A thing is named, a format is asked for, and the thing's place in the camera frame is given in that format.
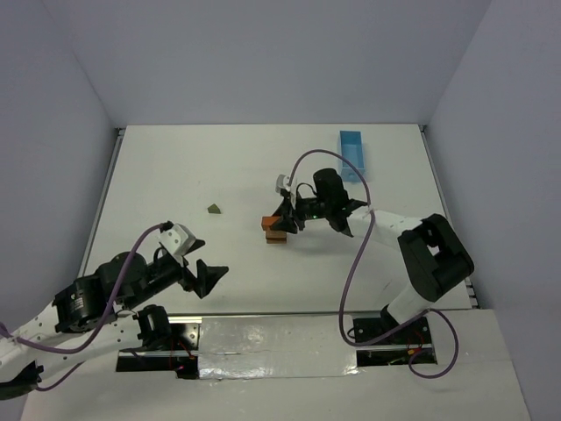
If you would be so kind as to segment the orange arch block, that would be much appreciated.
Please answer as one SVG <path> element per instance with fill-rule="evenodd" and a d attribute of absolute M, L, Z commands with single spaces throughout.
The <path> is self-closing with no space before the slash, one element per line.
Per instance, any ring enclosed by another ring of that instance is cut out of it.
<path fill-rule="evenodd" d="M 279 216 L 264 216 L 261 219 L 261 228 L 263 231 L 271 230 L 272 225 L 279 219 Z"/>

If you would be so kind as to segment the green triangular block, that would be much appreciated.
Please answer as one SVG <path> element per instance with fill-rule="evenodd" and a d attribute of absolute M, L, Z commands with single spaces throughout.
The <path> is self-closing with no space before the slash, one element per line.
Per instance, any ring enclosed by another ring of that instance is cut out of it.
<path fill-rule="evenodd" d="M 207 212 L 209 214 L 216 214 L 216 215 L 220 215 L 222 213 L 221 209 L 218 207 L 217 204 L 213 203 L 212 205 L 210 205 L 207 208 Z"/>

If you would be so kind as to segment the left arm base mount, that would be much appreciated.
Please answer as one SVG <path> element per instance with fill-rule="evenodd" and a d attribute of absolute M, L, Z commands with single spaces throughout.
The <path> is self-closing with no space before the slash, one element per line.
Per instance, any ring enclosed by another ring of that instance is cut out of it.
<path fill-rule="evenodd" d="M 120 353 L 118 373 L 172 373 L 183 380 L 199 378 L 198 350 L 201 322 L 173 322 L 172 336 L 162 345 L 149 351 Z"/>

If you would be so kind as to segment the blue rectangular box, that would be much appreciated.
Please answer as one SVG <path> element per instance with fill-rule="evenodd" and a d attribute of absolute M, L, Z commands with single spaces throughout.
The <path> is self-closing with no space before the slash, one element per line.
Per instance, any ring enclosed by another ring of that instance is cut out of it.
<path fill-rule="evenodd" d="M 360 177 L 353 168 L 356 168 L 361 175 L 366 174 L 361 132 L 340 131 L 338 153 L 344 158 L 339 165 L 342 180 L 351 183 L 360 182 Z"/>

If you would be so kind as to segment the light brown rectangular block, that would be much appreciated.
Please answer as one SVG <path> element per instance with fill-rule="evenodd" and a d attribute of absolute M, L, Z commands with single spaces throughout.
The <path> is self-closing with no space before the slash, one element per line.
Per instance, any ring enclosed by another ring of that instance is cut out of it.
<path fill-rule="evenodd" d="M 288 235 L 283 231 L 266 231 L 266 240 L 267 239 L 288 239 Z"/>

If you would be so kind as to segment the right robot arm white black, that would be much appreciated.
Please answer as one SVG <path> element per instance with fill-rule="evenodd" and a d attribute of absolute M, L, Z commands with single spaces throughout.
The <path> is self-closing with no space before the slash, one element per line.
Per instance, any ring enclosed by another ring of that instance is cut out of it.
<path fill-rule="evenodd" d="M 360 251 L 370 241 L 401 254 L 408 281 L 400 294 L 380 312 L 381 331 L 403 325 L 468 278 L 474 263 L 449 221 L 440 214 L 411 218 L 375 210 L 367 201 L 351 198 L 333 168 L 313 175 L 311 197 L 303 197 L 295 182 L 279 175 L 275 191 L 282 201 L 274 212 L 275 231 L 296 234 L 312 220 L 325 220 L 335 231 L 352 237 L 364 231 Z"/>

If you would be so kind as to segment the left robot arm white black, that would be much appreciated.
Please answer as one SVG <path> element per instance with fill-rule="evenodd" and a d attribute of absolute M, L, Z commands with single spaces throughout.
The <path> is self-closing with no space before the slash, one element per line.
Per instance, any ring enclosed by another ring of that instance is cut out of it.
<path fill-rule="evenodd" d="M 69 375 L 87 360 L 113 351 L 158 350 L 177 338 L 166 310 L 149 299 L 178 284 L 206 297 L 226 266 L 177 261 L 158 247 L 153 262 L 139 253 L 116 255 L 75 279 L 38 316 L 13 332 L 1 330 L 1 397 L 41 390 L 49 377 Z"/>

